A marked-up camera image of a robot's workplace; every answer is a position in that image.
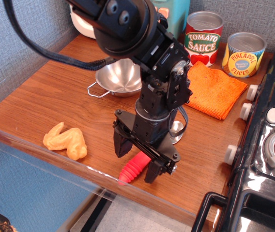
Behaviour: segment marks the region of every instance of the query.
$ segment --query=orange microfiber cloth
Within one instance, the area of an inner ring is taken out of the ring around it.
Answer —
[[[210,69],[201,61],[188,72],[191,81],[190,107],[214,118],[224,120],[234,103],[247,88],[247,84],[229,77],[223,71]]]

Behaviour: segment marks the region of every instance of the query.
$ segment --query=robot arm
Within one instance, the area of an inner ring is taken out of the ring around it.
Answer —
[[[172,174],[180,155],[170,139],[178,109],[192,92],[188,53],[158,22],[150,0],[67,0],[73,12],[94,27],[100,48],[114,59],[130,58],[141,67],[142,89],[136,115],[116,110],[114,145],[118,157],[134,144],[152,161],[145,181]]]

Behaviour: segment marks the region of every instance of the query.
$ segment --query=teal box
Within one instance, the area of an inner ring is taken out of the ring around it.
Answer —
[[[190,0],[151,0],[160,13],[168,12],[168,32],[176,39],[186,27],[189,14]]]

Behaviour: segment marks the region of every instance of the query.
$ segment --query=orange plastic food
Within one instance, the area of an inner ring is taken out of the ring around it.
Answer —
[[[122,172],[119,175],[119,180],[129,183],[143,171],[150,161],[151,158],[149,158],[144,152],[141,151],[137,153],[122,169]]]
[[[66,154],[72,160],[84,158],[87,155],[83,133],[79,128],[71,128],[62,134],[64,122],[54,126],[43,139],[43,144],[48,150],[66,150]]]

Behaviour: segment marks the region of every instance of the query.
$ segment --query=wooden countertop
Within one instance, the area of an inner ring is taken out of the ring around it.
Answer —
[[[217,62],[221,69],[225,44],[221,44]],[[79,35],[62,54],[82,61],[105,58],[93,39]],[[260,84],[272,54],[265,53],[258,73],[240,79],[247,84]],[[189,124],[182,139],[175,145],[181,161],[173,175],[163,174],[152,184],[144,182],[145,170],[128,186],[120,186],[118,178],[124,165],[139,151],[136,147],[117,158],[113,145],[113,121],[116,109],[134,112],[139,95],[119,98],[107,95],[101,99],[87,94],[95,82],[90,72],[49,61],[24,84],[0,103],[0,141],[69,172],[86,178],[104,188],[191,225],[204,195],[209,191],[227,195],[226,186],[231,167],[223,162],[227,146],[238,145],[246,122],[239,112],[246,100],[240,97],[228,117],[220,121],[188,106]],[[99,86],[96,94],[104,93]],[[82,130],[88,155],[78,161],[66,157],[65,151],[50,152],[43,145],[44,135],[59,122],[65,130]],[[214,221],[216,209],[208,216]]]

